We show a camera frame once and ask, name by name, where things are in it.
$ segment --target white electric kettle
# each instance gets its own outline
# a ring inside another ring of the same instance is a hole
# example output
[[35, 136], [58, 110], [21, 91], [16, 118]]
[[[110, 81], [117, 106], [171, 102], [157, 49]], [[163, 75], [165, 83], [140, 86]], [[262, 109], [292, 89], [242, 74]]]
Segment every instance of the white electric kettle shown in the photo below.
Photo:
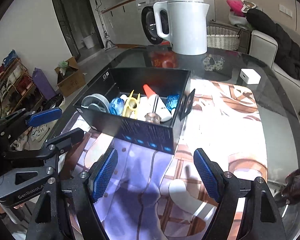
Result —
[[[203, 0], [167, 0], [153, 5], [158, 36], [169, 41], [172, 50], [183, 55], [207, 52], [206, 16], [209, 5]], [[168, 14], [169, 33], [162, 32], [160, 11]]]

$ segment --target kettle handle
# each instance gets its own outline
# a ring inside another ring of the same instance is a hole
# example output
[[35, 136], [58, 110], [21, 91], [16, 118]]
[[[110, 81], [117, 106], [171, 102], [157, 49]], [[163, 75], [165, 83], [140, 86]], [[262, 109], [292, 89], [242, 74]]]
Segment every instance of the kettle handle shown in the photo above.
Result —
[[153, 11], [154, 11], [154, 19], [155, 19], [155, 24], [157, 27], [157, 33], [158, 36], [171, 42], [171, 33], [169, 32], [168, 34], [164, 34], [162, 32], [162, 24], [161, 24], [161, 16], [160, 16], [160, 12], [164, 10], [166, 12], [168, 12], [168, 1], [164, 1], [164, 2], [156, 2], [153, 5]]

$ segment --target doorway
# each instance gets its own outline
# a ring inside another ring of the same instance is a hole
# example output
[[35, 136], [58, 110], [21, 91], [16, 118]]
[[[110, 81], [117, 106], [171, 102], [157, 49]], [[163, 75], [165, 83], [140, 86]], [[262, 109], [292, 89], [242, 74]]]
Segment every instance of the doorway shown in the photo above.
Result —
[[89, 0], [52, 0], [53, 7], [72, 56], [89, 60], [104, 48]]

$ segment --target white sofa armrest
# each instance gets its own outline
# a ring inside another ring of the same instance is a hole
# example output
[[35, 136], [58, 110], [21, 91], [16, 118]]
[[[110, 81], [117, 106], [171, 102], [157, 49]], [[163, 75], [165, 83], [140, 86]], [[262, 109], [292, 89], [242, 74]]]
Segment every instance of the white sofa armrest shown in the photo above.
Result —
[[272, 69], [277, 49], [278, 43], [274, 38], [257, 30], [252, 32], [249, 52], [250, 56], [263, 61]]

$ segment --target washing machine door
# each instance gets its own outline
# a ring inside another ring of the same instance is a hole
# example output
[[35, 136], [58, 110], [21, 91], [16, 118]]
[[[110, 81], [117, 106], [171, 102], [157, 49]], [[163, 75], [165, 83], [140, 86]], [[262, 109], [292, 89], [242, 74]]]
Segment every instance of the washing machine door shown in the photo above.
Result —
[[[168, 14], [165, 11], [161, 11], [160, 15], [161, 15], [162, 32], [164, 34], [168, 34], [169, 33]], [[157, 34], [157, 27], [155, 24], [154, 12], [152, 6], [147, 6], [143, 8], [141, 12], [141, 23], [147, 39], [152, 44], [156, 45], [163, 42], [163, 39], [160, 38]]]

